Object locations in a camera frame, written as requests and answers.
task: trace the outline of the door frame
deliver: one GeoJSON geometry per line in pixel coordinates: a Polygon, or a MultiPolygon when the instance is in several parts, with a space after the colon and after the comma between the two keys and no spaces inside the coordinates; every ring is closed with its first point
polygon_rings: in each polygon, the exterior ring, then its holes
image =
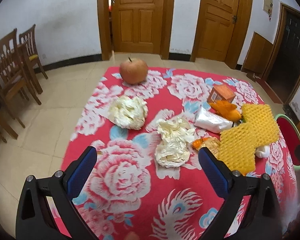
{"type": "MultiPolygon", "coordinates": [[[[266,82],[266,80],[270,74],[270,71],[272,70],[273,64],[277,58],[277,55],[278,55],[278,52],[280,49],[280,45],[281,45],[283,34],[284,34],[284,27],[285,27],[287,12],[290,12],[290,13],[295,14],[298,17],[300,17],[300,11],[296,10],[295,8],[292,8],[291,6],[289,6],[287,4],[280,3],[279,23],[278,23],[278,28],[277,28],[277,32],[275,35],[274,43],[272,46],[271,56],[268,60],[268,63],[266,65],[264,72],[261,75],[261,79],[264,82],[266,82]]],[[[292,92],[288,96],[288,99],[285,102],[283,102],[284,105],[290,103],[290,101],[293,99],[294,95],[296,94],[299,86],[300,86],[300,76],[298,77],[297,83],[295,84],[292,92]]]]}
{"type": "MultiPolygon", "coordinates": [[[[102,60],[109,60],[112,51],[108,0],[97,0],[97,8],[102,60]]],[[[168,59],[169,57],[173,8],[174,0],[163,0],[162,30],[160,41],[161,59],[168,59]]]]}
{"type": "MultiPolygon", "coordinates": [[[[201,33],[205,27],[204,24],[205,11],[203,8],[204,3],[205,0],[200,0],[197,28],[195,31],[194,45],[193,45],[191,58],[190,58],[190,61],[192,62],[194,62],[197,57],[201,33]]],[[[249,21],[250,21],[251,9],[252,9],[252,0],[239,0],[238,10],[237,10],[238,18],[237,18],[237,22],[234,24],[231,41],[225,59],[225,63],[232,69],[235,69],[235,67],[237,66],[237,62],[243,47],[243,43],[246,38],[249,21]]]]}

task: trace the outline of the door panel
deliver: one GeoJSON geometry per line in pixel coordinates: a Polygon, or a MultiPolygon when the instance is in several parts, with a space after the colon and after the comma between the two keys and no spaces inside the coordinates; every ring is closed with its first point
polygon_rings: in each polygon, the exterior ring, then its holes
{"type": "Polygon", "coordinates": [[[285,102],[300,78],[300,17],[287,12],[278,55],[266,82],[285,102]]]}
{"type": "Polygon", "coordinates": [[[224,61],[232,37],[239,0],[205,0],[204,23],[197,57],[224,61]]]}
{"type": "Polygon", "coordinates": [[[114,0],[114,51],[160,52],[163,0],[114,0]]]}

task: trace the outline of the orange box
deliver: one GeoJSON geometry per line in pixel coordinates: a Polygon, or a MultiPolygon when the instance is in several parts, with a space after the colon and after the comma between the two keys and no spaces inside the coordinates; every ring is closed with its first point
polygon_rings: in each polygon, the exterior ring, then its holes
{"type": "Polygon", "coordinates": [[[213,85],[207,102],[211,103],[216,102],[218,100],[226,100],[229,103],[231,103],[234,98],[235,93],[230,88],[228,88],[227,85],[213,85]]]}

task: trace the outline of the tile floor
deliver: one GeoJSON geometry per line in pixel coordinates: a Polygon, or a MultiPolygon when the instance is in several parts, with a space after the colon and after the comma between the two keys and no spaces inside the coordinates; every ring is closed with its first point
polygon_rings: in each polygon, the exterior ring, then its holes
{"type": "Polygon", "coordinates": [[[47,71],[48,80],[38,74],[43,89],[39,95],[42,105],[33,99],[27,102],[18,97],[13,102],[26,128],[11,120],[3,110],[19,135],[14,140],[5,133],[8,143],[0,141],[0,223],[8,233],[15,235],[18,200],[26,176],[47,177],[59,169],[70,135],[93,89],[108,67],[118,66],[129,56],[139,57],[149,66],[199,70],[246,80],[264,102],[271,105],[274,115],[283,113],[282,105],[273,103],[261,86],[251,82],[245,73],[212,60],[198,59],[192,63],[161,60],[159,55],[151,54],[114,54],[109,61],[47,71]]]}

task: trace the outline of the plastic stool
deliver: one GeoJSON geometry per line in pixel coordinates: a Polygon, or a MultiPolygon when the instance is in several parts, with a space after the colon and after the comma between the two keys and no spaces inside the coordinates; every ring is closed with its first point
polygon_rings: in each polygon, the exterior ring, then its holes
{"type": "Polygon", "coordinates": [[[296,171],[298,171],[300,170],[300,162],[294,155],[294,151],[296,147],[300,145],[300,133],[293,121],[285,114],[277,114],[274,119],[279,125],[283,138],[286,141],[293,162],[293,167],[296,171]]]}

